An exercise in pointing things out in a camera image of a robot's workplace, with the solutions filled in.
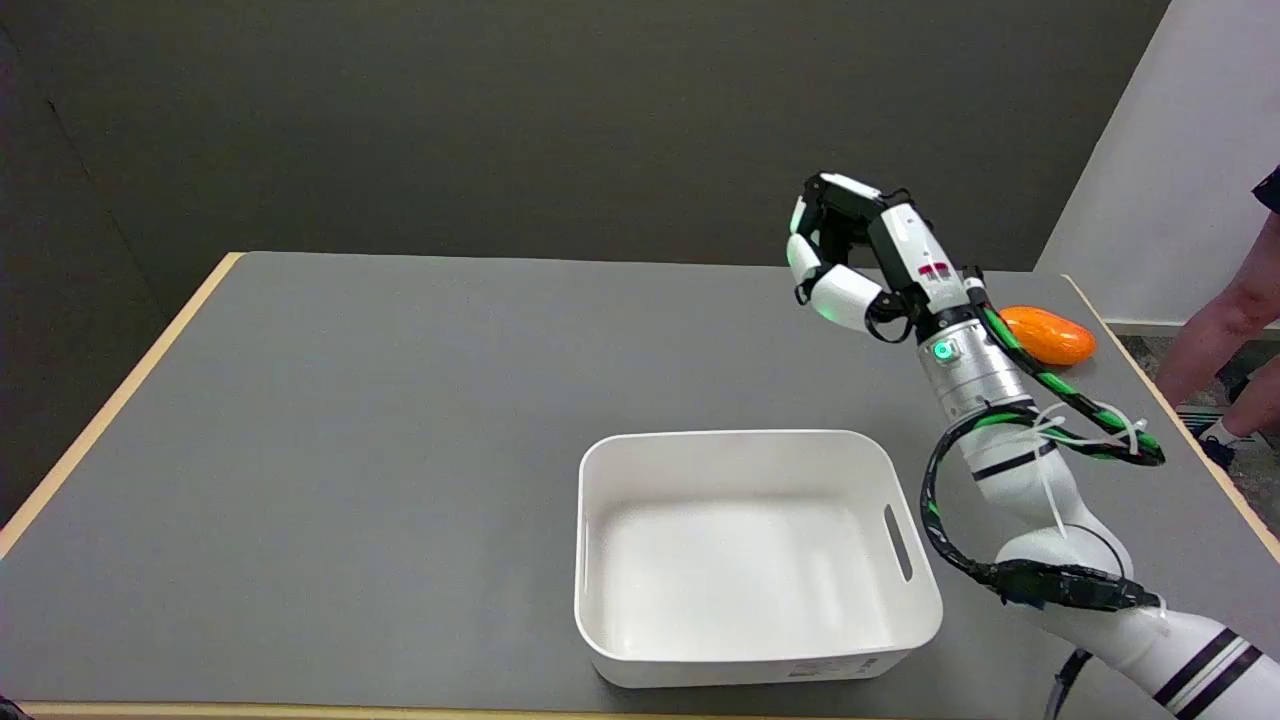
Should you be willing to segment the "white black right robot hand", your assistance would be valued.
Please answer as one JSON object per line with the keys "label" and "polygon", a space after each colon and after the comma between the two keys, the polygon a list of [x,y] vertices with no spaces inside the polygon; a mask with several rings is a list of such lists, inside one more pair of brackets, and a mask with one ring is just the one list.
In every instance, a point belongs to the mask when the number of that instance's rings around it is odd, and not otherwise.
{"label": "white black right robot hand", "polygon": [[905,188],[884,193],[838,173],[806,178],[788,222],[797,304],[888,345],[978,320],[952,264]]}

